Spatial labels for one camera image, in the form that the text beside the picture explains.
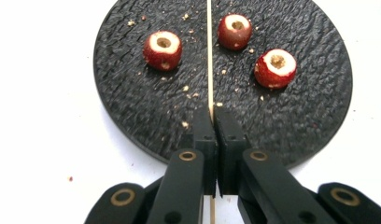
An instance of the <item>crumb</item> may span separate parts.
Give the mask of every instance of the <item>crumb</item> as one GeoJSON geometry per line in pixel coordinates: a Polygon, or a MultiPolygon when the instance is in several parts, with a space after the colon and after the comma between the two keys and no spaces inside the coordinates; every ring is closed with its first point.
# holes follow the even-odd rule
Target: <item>crumb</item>
{"type": "Polygon", "coordinates": [[[135,25],[135,21],[133,21],[133,20],[129,20],[129,21],[127,22],[127,25],[128,25],[128,26],[134,26],[134,25],[135,25]]]}
{"type": "Polygon", "coordinates": [[[190,15],[188,15],[188,13],[185,13],[185,15],[182,17],[182,20],[187,20],[188,18],[190,17],[190,15]]]}
{"type": "Polygon", "coordinates": [[[189,128],[189,123],[187,121],[182,121],[182,127],[184,127],[185,129],[188,129],[189,128]]]}

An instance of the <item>black round plate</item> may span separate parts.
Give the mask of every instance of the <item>black round plate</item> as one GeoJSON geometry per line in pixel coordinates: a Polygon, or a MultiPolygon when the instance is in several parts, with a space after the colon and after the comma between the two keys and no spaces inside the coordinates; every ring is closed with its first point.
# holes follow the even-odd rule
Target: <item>black round plate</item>
{"type": "MultiPolygon", "coordinates": [[[[237,52],[220,47],[214,36],[216,103],[231,109],[254,147],[273,151],[286,166],[315,155],[340,128],[352,92],[346,47],[330,19],[309,0],[212,6],[213,32],[228,13],[245,15],[254,28],[237,52]],[[290,52],[298,70],[287,88],[272,91],[252,72],[259,55],[275,48],[290,52]]],[[[162,161],[191,133],[193,110],[207,105],[206,39],[206,3],[199,0],[118,1],[98,33],[94,75],[106,110],[127,137],[162,161]],[[158,72],[142,57],[144,41],[158,30],[182,40],[175,71],[158,72]]]]}

